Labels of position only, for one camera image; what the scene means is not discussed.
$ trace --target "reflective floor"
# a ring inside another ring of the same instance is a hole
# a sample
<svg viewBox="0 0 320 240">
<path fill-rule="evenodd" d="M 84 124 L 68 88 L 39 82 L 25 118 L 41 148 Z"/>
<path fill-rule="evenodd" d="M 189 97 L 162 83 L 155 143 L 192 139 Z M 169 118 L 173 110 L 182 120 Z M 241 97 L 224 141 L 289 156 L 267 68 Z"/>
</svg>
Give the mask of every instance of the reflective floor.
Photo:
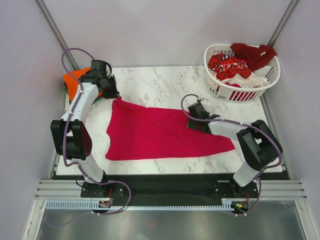
<svg viewBox="0 0 320 240">
<path fill-rule="evenodd" d="M 84 210 L 46 210 L 59 225 Z M 127 210 L 86 215 L 61 228 L 42 223 L 39 240 L 304 240 L 294 203 L 259 202 L 248 216 L 218 211 Z"/>
</svg>

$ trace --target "robotic arm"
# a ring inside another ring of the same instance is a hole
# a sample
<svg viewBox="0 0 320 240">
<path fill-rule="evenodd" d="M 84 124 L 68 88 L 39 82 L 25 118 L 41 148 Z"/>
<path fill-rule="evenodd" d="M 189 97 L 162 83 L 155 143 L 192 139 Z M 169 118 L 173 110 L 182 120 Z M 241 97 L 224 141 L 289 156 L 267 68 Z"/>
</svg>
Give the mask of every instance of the robotic arm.
<svg viewBox="0 0 320 240">
<path fill-rule="evenodd" d="M 60 120 L 53 120 L 51 123 L 51 132 L 56 152 L 62 155 L 65 127 L 70 113 L 73 112 L 65 141 L 66 159 L 70 160 L 73 164 L 77 164 L 78 167 L 81 166 L 82 170 L 84 170 L 88 176 L 99 183 L 104 181 L 105 173 L 97 165 L 91 154 L 92 140 L 86 130 L 85 123 L 91 105 L 99 93 L 102 93 L 105 99 L 119 97 L 114 75 L 111 74 L 111 72 L 107 75 L 107 65 L 111 71 L 111 66 L 107 62 L 92 60 L 91 70 L 79 79 L 82 83 L 83 90 L 78 86 L 78 91 L 68 111 Z M 80 94 L 82 94 L 82 96 L 78 101 L 78 95 Z M 220 116 L 216 114 L 210 116 L 209 112 L 204 109 L 201 101 L 190 105 L 188 110 L 190 116 L 196 119 L 212 120 L 220 118 Z M 251 123 L 251 125 L 265 132 L 275 142 L 281 153 L 283 152 L 281 145 L 264 121 L 257 120 Z M 188 127 L 204 133 L 224 136 L 240 143 L 245 162 L 233 175 L 234 185 L 237 188 L 245 187 L 252 182 L 261 170 L 278 157 L 276 149 L 269 140 L 254 129 L 222 121 L 202 122 L 192 119 L 189 119 Z"/>
</svg>

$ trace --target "plastic basket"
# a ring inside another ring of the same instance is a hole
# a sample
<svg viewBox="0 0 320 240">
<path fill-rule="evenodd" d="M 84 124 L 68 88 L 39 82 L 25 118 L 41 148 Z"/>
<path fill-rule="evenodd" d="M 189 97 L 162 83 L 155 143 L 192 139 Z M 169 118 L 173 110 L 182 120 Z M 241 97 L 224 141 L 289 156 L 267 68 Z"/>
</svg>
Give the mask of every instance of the plastic basket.
<svg viewBox="0 0 320 240">
<path fill-rule="evenodd" d="M 224 97 L 227 102 L 233 103 L 247 103 L 260 98 L 261 95 L 273 85 L 275 85 L 280 78 L 280 64 L 276 56 L 263 68 L 254 71 L 257 76 L 266 77 L 268 85 L 256 88 L 239 88 L 226 85 L 216 79 L 216 73 L 208 68 L 210 58 L 219 53 L 234 56 L 235 53 L 230 48 L 229 44 L 214 44 L 209 46 L 204 52 L 204 67 L 205 77 L 204 81 L 207 88 L 215 97 Z"/>
</svg>

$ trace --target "table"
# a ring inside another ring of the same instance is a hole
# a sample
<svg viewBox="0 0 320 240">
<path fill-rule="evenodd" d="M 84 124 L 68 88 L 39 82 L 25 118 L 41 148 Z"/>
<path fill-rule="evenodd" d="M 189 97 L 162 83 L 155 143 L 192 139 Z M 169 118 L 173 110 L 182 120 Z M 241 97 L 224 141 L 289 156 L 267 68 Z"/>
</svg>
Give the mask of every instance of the table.
<svg viewBox="0 0 320 240">
<path fill-rule="evenodd" d="M 181 98 L 194 93 L 210 100 L 210 114 L 225 119 L 252 123 L 257 119 L 266 121 L 259 99 L 247 103 L 226 102 L 211 95 L 204 83 L 204 66 L 160 66 L 114 68 L 117 88 L 124 101 L 145 107 L 181 109 Z M 188 97 L 187 108 L 195 102 Z M 240 145 L 233 141 L 235 150 L 206 157 L 162 158 L 112 161 L 105 158 L 110 145 L 107 127 L 112 115 L 112 101 L 101 99 L 92 105 L 85 126 L 92 138 L 92 155 L 107 175 L 124 174 L 193 174 L 234 173 L 245 161 Z M 281 166 L 266 172 L 282 172 Z M 57 175 L 80 175 L 77 166 L 65 167 L 62 156 Z"/>
</svg>

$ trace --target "orange object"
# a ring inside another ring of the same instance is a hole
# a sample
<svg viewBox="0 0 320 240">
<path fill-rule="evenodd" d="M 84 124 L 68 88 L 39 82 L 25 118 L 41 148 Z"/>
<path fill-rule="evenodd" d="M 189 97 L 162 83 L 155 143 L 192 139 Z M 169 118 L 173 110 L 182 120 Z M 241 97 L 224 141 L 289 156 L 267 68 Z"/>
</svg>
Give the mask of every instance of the orange object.
<svg viewBox="0 0 320 240">
<path fill-rule="evenodd" d="M 81 69 L 81 70 L 76 70 L 76 71 L 72 71 L 71 73 L 77 78 L 79 79 L 83 74 L 85 74 L 86 72 L 88 72 L 91 68 L 85 68 L 85 69 Z M 76 96 L 77 90 L 78 90 L 78 82 L 72 77 L 70 76 L 69 73 L 65 74 L 63 76 L 63 81 L 64 81 L 64 86 L 66 87 L 66 90 L 68 92 L 69 95 L 69 99 L 72 102 Z M 102 98 L 102 92 L 99 93 L 97 99 Z"/>
</svg>

